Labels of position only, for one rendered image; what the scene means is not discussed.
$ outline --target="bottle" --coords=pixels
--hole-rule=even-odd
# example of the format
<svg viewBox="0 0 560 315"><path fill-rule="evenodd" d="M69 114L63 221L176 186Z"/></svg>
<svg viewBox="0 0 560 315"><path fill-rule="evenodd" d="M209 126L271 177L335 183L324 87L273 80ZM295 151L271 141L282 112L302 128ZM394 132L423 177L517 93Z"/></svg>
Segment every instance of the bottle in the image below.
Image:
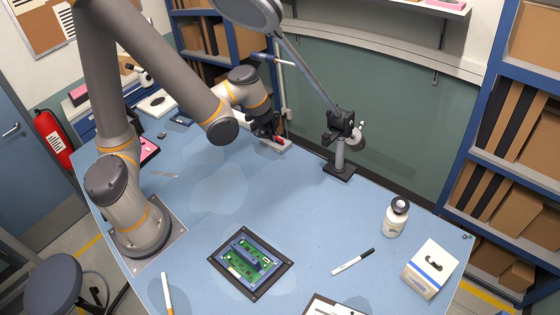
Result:
<svg viewBox="0 0 560 315"><path fill-rule="evenodd" d="M408 209L410 203L406 198L395 197L391 200L391 205L385 212L385 219L381 231L386 237L395 238L404 229L404 224L408 219Z"/></svg>

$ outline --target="blue stripe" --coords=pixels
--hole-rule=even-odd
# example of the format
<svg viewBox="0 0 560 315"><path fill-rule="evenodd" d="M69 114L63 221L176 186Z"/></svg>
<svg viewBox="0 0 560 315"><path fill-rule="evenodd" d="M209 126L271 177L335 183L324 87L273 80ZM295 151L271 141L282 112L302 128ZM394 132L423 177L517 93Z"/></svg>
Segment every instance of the blue stripe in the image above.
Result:
<svg viewBox="0 0 560 315"><path fill-rule="evenodd" d="M420 269L420 267L416 266L415 263L411 261L408 262L409 265L411 265L414 269L416 269L416 271L418 271L422 276L424 276L424 278L428 279L428 281L433 284L438 290L441 289L441 285L439 285L436 280L432 279L432 277L428 276L427 273L425 273L422 269Z"/></svg>

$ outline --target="door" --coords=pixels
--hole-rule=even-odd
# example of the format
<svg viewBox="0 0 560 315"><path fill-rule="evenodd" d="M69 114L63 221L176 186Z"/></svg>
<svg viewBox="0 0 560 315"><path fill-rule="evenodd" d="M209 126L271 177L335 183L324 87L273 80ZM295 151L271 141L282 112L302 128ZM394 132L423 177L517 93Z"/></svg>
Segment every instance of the door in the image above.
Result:
<svg viewBox="0 0 560 315"><path fill-rule="evenodd" d="M80 193L36 136L32 117L0 72L0 226L35 253L88 212ZM0 240L0 280L27 259Z"/></svg>

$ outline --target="fire extinguisher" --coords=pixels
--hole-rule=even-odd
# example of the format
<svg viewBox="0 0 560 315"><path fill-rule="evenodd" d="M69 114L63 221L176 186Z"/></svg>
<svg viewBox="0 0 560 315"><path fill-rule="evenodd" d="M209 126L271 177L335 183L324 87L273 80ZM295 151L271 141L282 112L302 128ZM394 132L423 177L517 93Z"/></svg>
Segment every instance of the fire extinguisher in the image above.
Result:
<svg viewBox="0 0 560 315"><path fill-rule="evenodd" d="M34 112L36 116L33 119L33 125L35 125L35 129L37 129L41 138L49 145L51 152L57 157L65 170L73 169L70 154L74 152L74 146L57 116L48 108L37 108Z"/></svg>

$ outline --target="power outlet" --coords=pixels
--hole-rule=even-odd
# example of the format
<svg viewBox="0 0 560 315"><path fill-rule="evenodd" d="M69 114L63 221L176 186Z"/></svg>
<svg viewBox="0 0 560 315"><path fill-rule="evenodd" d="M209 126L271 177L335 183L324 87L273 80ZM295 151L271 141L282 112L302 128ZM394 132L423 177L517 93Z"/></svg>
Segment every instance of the power outlet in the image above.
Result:
<svg viewBox="0 0 560 315"><path fill-rule="evenodd" d="M289 108L282 108L282 115L284 115L284 113L286 114L286 119L291 121L292 120L292 110L289 109Z"/></svg>

